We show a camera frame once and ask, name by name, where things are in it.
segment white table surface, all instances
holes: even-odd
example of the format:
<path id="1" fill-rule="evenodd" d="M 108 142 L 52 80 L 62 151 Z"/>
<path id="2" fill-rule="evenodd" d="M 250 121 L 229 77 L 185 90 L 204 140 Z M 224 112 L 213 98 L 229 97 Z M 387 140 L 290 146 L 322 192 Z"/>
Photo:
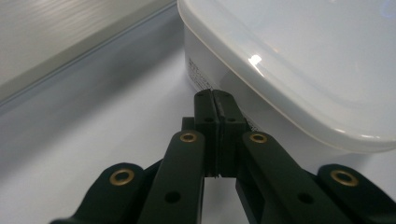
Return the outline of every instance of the white table surface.
<path id="1" fill-rule="evenodd" d="M 0 0 L 0 102 L 173 0 Z"/>
<path id="2" fill-rule="evenodd" d="M 182 117 L 193 116 L 196 91 L 186 74 L 183 25 L 172 7 L 0 106 L 0 223 L 70 217 L 107 167 L 161 159 Z M 296 137 L 276 114 L 272 127 L 308 171 L 348 165 L 396 199 L 395 151 L 328 149 Z M 248 223 L 233 179 L 205 180 L 203 223 Z"/>

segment container lid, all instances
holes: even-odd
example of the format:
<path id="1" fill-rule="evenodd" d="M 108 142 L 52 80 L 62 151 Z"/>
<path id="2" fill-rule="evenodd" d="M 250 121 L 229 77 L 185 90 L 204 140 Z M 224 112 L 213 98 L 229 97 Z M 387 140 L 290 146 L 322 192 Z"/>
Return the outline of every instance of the container lid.
<path id="1" fill-rule="evenodd" d="M 179 0 L 186 26 L 319 141 L 396 148 L 396 2 Z"/>

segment white surface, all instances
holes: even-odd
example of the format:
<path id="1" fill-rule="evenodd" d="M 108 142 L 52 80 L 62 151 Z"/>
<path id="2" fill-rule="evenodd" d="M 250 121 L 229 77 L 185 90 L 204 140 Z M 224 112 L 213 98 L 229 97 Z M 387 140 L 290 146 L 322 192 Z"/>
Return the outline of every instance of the white surface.
<path id="1" fill-rule="evenodd" d="M 309 135 L 359 152 L 396 148 L 394 1 L 178 5 L 186 25 L 227 67 Z M 209 73 L 221 81 L 229 75 Z"/>
<path id="2" fill-rule="evenodd" d="M 0 223 L 70 217 L 107 167 L 147 168 L 163 157 L 182 117 L 193 115 L 182 26 L 170 8 L 0 106 Z M 268 133 L 305 169 L 349 165 L 396 199 L 394 151 L 341 153 L 265 116 Z M 203 223 L 248 223 L 233 179 L 205 180 Z"/>
<path id="3" fill-rule="evenodd" d="M 0 0 L 0 102 L 172 0 Z"/>

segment white plastic container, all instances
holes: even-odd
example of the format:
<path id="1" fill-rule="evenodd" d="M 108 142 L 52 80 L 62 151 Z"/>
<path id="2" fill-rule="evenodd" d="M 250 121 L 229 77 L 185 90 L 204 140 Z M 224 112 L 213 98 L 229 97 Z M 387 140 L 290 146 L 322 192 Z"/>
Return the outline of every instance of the white plastic container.
<path id="1" fill-rule="evenodd" d="M 248 118 L 274 108 L 335 148 L 396 148 L 395 2 L 178 0 L 178 9 L 198 89 L 229 91 Z"/>

